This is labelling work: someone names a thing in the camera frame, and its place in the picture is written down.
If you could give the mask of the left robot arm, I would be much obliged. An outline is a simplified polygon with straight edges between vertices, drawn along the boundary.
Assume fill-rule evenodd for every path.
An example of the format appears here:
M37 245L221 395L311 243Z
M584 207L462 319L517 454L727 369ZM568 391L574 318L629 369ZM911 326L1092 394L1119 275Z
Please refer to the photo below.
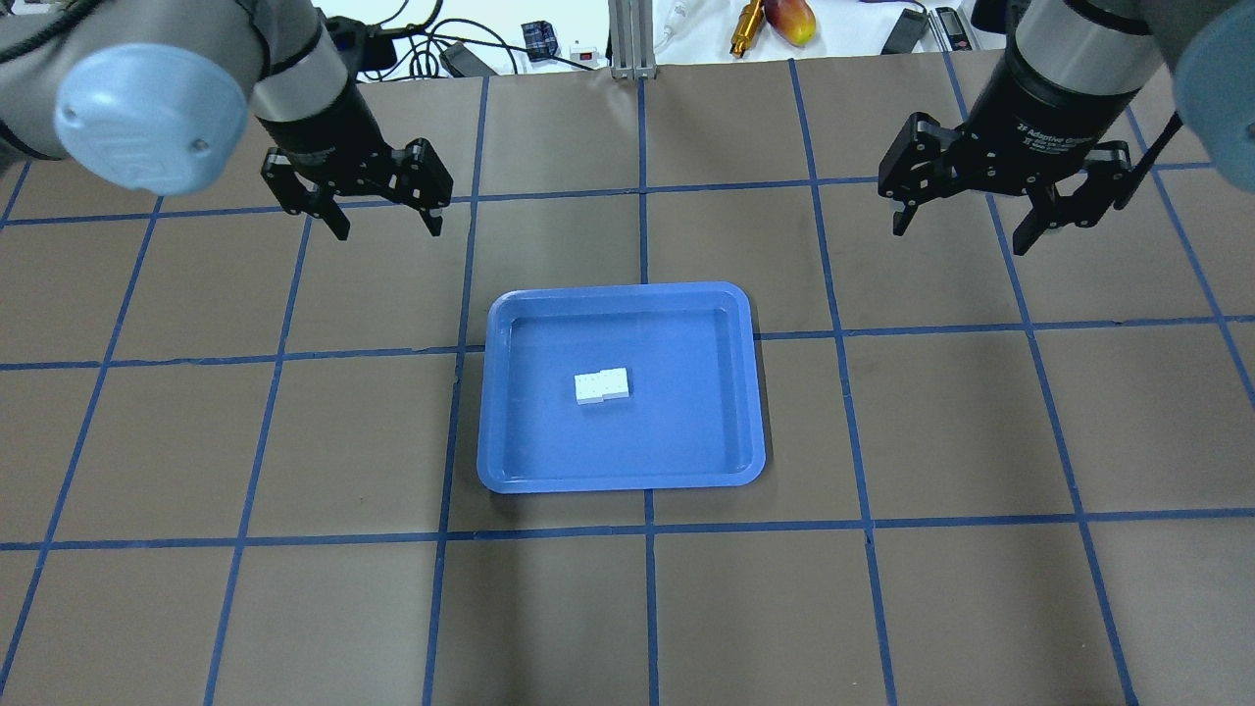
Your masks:
M125 189L190 196L248 120L287 214L345 240L341 196L415 209L441 234L453 177L429 140L392 147L309 1L69 1L3 18L3 167L77 161Z

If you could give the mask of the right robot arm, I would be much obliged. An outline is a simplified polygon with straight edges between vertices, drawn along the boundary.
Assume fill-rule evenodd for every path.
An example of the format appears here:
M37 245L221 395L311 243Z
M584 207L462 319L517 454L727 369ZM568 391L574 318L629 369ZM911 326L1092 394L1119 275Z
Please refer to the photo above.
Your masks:
M1211 166L1252 189L1250 1L1030 1L1001 13L1005 50L954 129L916 112L878 166L878 196L896 204L895 234L920 206L965 191L1027 196L1014 255L1049 229L1094 227L1124 209L1158 155L1187 125ZM1173 117L1141 161L1107 132L1147 82L1173 76Z

